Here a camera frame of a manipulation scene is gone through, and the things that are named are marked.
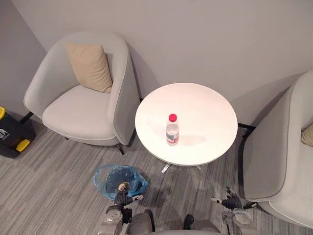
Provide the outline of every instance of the blue plastic bag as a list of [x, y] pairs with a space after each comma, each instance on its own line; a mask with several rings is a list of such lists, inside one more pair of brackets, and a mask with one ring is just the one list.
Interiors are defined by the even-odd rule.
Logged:
[[99, 192], [111, 200], [116, 197], [118, 186], [122, 182], [128, 182], [130, 185], [129, 197], [143, 194], [148, 186], [147, 181], [138, 171], [129, 165], [102, 165], [96, 170], [93, 178], [93, 183]]

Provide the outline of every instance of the floor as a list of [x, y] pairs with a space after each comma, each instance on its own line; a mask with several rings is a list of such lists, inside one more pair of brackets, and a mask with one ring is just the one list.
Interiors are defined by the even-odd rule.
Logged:
[[[112, 201], [98, 193], [92, 178], [104, 164], [132, 165], [149, 182], [145, 198], [133, 203], [133, 214], [151, 209], [156, 230], [180, 229], [187, 213], [207, 219], [222, 233], [221, 205], [210, 197], [225, 198], [226, 186], [238, 191], [238, 149], [245, 129], [239, 128], [232, 147], [203, 166], [171, 166], [153, 157], [135, 137], [122, 156], [115, 147], [86, 145], [32, 121], [37, 138], [18, 158], [0, 158], [1, 234], [94, 234]], [[249, 211], [263, 235], [313, 235], [257, 208]]]

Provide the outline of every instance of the table top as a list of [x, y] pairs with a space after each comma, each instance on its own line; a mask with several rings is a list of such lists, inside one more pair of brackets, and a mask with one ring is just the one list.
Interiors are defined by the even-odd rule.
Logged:
[[[166, 123], [176, 114], [178, 144], [166, 142]], [[195, 83], [174, 83], [147, 95], [137, 109], [139, 139], [157, 158], [174, 165], [195, 166], [223, 155], [237, 134], [230, 103], [215, 90]]]

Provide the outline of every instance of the trash bin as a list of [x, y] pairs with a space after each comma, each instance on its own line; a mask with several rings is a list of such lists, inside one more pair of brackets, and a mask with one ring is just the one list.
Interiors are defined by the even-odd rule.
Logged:
[[34, 131], [15, 120], [0, 106], [0, 155], [16, 158], [35, 137]]
[[102, 165], [96, 170], [93, 178], [93, 183], [99, 192], [111, 200], [115, 199], [118, 187], [123, 182], [130, 185], [129, 197], [143, 194], [148, 186], [147, 181], [130, 165]]

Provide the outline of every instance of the plastic bottle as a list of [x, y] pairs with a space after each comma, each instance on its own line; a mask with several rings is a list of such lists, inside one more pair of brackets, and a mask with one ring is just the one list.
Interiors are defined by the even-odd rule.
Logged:
[[179, 139], [179, 126], [176, 114], [171, 114], [166, 125], [166, 141], [169, 145], [173, 146], [178, 143]]

